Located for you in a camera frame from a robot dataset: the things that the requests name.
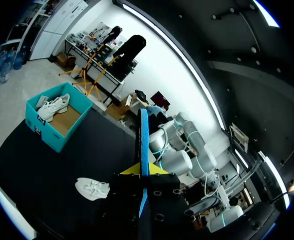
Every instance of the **cardboard box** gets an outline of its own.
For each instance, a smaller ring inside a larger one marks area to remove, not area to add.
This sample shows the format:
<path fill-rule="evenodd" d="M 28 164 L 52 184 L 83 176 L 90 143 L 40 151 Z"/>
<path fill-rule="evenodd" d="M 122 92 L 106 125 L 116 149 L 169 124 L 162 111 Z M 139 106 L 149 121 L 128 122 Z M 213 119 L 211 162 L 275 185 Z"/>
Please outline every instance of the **cardboard box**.
<path fill-rule="evenodd" d="M 56 113 L 50 123 L 38 115 L 39 108 L 36 105 L 42 96 L 48 97 L 50 101 L 66 93 L 70 95 L 66 112 Z M 26 104 L 25 122 L 46 144 L 59 153 L 85 118 L 92 104 L 92 101 L 66 82 L 29 99 Z"/>
<path fill-rule="evenodd" d="M 57 63 L 62 67 L 73 66 L 76 62 L 75 56 L 67 56 L 63 52 L 57 56 Z"/>
<path fill-rule="evenodd" d="M 119 112 L 121 114 L 125 114 L 128 110 L 130 110 L 132 103 L 133 103 L 134 97 L 132 94 L 129 94 L 127 97 L 125 97 L 123 100 L 120 102 Z"/>
<path fill-rule="evenodd" d="M 119 111 L 119 107 L 117 107 L 115 104 L 110 105 L 105 113 L 107 113 L 117 121 L 119 121 L 123 116 L 123 113 Z"/>

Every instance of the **black ceiling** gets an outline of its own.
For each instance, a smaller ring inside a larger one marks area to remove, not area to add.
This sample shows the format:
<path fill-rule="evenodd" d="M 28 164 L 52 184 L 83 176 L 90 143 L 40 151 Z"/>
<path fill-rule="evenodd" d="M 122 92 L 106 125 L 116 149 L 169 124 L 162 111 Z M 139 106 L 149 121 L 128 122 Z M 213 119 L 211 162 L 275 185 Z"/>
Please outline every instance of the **black ceiling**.
<path fill-rule="evenodd" d="M 126 2 L 155 19 L 181 44 L 205 76 L 226 125 L 238 125 L 250 138 L 250 148 L 262 150 L 280 168 L 280 161 L 294 150 L 294 7 L 259 1 L 281 26 L 277 28 L 253 10 L 212 20 L 213 14 L 229 8 L 248 8 L 252 0 Z M 253 53 L 251 47 L 257 45 L 261 51 Z M 287 184 L 294 177 L 294 154 L 281 175 Z"/>

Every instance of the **black tabletop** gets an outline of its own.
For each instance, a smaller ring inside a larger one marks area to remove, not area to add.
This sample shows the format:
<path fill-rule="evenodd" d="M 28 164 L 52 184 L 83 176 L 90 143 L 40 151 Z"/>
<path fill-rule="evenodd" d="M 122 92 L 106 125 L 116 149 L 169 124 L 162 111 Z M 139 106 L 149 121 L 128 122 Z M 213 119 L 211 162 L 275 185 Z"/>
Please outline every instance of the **black tabletop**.
<path fill-rule="evenodd" d="M 21 122 L 0 148 L 0 187 L 22 215 L 63 238 L 94 224 L 103 199 L 89 201 L 77 178 L 107 182 L 135 163 L 135 139 L 95 110 L 89 111 L 61 153 Z"/>

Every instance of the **white sneaker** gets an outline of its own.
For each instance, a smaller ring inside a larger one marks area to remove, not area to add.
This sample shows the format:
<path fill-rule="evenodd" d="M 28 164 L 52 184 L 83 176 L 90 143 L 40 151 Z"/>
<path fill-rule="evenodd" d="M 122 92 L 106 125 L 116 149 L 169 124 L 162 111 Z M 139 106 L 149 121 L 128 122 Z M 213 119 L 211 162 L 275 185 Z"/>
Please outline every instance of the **white sneaker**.
<path fill-rule="evenodd" d="M 51 122 L 55 113 L 64 113 L 67 111 L 70 95 L 56 97 L 55 100 L 46 102 L 39 110 L 39 116 L 47 122 Z"/>
<path fill-rule="evenodd" d="M 86 177 L 78 178 L 75 187 L 83 197 L 90 201 L 107 198 L 110 190 L 108 183 Z"/>

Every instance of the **floor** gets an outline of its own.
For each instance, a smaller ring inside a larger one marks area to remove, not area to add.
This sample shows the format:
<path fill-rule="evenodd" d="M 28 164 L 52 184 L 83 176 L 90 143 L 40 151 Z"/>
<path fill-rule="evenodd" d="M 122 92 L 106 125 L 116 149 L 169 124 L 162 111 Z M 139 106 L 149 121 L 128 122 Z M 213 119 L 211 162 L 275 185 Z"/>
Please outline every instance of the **floor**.
<path fill-rule="evenodd" d="M 59 84 L 74 82 L 56 63 L 47 59 L 28 61 L 19 70 L 12 70 L 9 81 L 0 83 L 0 146 L 7 136 L 25 118 L 25 105 L 31 97 Z M 106 106 L 94 95 L 89 96 L 96 106 L 105 111 Z"/>

